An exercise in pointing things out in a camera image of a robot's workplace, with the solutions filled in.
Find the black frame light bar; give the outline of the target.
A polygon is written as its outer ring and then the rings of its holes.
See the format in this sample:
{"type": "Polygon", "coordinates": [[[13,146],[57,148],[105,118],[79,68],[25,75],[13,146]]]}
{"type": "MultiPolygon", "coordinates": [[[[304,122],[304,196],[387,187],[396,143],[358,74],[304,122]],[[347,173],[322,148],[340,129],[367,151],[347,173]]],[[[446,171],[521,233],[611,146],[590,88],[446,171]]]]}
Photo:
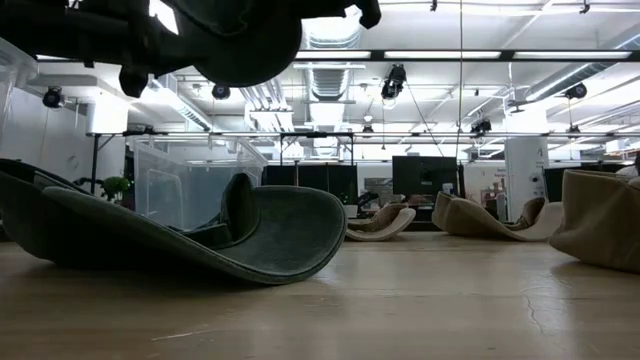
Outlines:
{"type": "Polygon", "coordinates": [[[640,50],[301,50],[297,62],[640,62],[640,50]]]}

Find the black desk partition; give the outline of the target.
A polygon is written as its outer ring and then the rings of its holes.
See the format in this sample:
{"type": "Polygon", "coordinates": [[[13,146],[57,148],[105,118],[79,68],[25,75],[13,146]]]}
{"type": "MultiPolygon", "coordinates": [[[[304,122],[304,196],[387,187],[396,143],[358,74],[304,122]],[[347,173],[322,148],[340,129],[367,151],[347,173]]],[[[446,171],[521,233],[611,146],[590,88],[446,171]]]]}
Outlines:
{"type": "Polygon", "coordinates": [[[298,185],[329,192],[343,204],[355,205],[358,197],[357,167],[336,164],[269,165],[263,185],[298,185]]]}

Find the black computer monitor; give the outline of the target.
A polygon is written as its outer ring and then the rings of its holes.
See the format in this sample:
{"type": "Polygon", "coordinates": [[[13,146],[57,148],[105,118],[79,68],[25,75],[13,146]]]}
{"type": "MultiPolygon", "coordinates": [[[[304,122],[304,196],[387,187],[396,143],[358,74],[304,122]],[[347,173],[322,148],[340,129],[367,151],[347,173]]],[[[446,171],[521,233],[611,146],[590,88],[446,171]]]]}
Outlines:
{"type": "Polygon", "coordinates": [[[458,195],[458,168],[454,157],[394,156],[393,191],[401,195],[458,195]]]}

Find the clear plastic bin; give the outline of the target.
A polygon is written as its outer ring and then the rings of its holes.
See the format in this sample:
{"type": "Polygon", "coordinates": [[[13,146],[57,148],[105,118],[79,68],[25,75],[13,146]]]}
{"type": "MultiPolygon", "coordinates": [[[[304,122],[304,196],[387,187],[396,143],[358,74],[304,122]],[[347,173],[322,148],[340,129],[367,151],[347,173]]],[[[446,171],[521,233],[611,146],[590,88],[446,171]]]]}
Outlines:
{"type": "Polygon", "coordinates": [[[166,226],[191,230],[220,210],[227,184],[245,173],[261,183],[266,158],[246,140],[205,134],[135,137],[135,211],[166,226]]]}

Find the wide black monitor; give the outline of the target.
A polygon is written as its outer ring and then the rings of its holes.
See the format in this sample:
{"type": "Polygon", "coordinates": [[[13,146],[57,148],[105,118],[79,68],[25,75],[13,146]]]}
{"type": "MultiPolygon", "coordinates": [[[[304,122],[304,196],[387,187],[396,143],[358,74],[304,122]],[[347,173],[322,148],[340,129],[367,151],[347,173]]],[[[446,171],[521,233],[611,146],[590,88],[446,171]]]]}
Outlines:
{"type": "Polygon", "coordinates": [[[548,168],[543,171],[546,197],[550,202],[562,200],[562,186],[565,168],[548,168]]]}

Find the clear plastic container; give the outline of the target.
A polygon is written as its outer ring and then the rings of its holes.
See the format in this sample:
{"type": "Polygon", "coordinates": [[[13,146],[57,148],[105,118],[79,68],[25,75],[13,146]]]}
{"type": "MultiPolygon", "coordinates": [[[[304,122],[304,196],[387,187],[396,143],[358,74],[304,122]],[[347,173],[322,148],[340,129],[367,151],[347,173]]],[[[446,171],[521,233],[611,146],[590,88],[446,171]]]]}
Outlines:
{"type": "Polygon", "coordinates": [[[38,63],[9,41],[0,37],[0,142],[8,117],[11,94],[38,75],[38,63]]]}

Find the silver ribbed ceiling duct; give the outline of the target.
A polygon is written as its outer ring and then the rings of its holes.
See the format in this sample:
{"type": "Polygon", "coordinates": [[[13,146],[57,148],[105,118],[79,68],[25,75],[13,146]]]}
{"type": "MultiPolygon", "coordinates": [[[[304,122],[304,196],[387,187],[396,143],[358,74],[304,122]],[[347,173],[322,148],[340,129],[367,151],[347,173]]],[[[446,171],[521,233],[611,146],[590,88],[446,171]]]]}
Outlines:
{"type": "MultiPolygon", "coordinates": [[[[361,25],[357,18],[316,18],[303,21],[304,48],[344,50],[357,48],[361,25]]],[[[311,69],[307,83],[311,93],[320,101],[338,101],[347,92],[351,71],[347,69],[311,69]]]]}

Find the white room pillar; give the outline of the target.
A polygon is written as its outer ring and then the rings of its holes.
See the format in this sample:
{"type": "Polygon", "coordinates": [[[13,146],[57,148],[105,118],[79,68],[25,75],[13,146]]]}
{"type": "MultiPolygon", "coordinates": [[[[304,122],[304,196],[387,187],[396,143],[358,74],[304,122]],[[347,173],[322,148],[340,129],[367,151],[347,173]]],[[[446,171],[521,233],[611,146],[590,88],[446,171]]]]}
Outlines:
{"type": "Polygon", "coordinates": [[[547,139],[508,138],[505,164],[509,219],[516,221],[527,201],[545,196],[543,172],[549,164],[547,139]]]}

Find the green potted plant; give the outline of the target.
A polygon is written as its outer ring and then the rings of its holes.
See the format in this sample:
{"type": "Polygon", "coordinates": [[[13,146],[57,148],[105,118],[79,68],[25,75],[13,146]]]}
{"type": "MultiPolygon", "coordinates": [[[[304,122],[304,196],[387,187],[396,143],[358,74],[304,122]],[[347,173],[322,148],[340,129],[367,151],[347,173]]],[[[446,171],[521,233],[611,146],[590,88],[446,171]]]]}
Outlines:
{"type": "Polygon", "coordinates": [[[103,195],[109,202],[118,202],[123,199],[124,194],[130,189],[131,182],[124,177],[108,177],[102,181],[101,187],[103,195]]]}

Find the person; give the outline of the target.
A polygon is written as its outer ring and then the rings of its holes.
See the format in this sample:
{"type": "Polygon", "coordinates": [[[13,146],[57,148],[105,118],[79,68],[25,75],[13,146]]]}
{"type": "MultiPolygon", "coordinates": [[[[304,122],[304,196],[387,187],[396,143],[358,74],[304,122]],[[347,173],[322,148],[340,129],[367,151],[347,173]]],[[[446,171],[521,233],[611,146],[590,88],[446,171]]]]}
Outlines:
{"type": "Polygon", "coordinates": [[[626,166],[616,172],[617,175],[638,177],[640,176],[640,152],[636,154],[634,163],[630,166],[626,166]]]}

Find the black overhead frame rail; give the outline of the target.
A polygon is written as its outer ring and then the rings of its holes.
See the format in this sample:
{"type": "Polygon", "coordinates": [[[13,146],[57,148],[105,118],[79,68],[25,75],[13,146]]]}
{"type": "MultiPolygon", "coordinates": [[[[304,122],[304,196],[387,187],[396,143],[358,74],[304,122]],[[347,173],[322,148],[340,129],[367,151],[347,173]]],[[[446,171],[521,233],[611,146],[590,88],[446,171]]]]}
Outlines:
{"type": "Polygon", "coordinates": [[[167,136],[197,138],[208,136],[240,137],[240,138],[285,138],[285,137],[307,137],[307,138],[327,138],[327,137],[348,137],[348,138],[640,138],[640,132],[140,132],[127,131],[122,133],[87,133],[87,136],[167,136]]]}

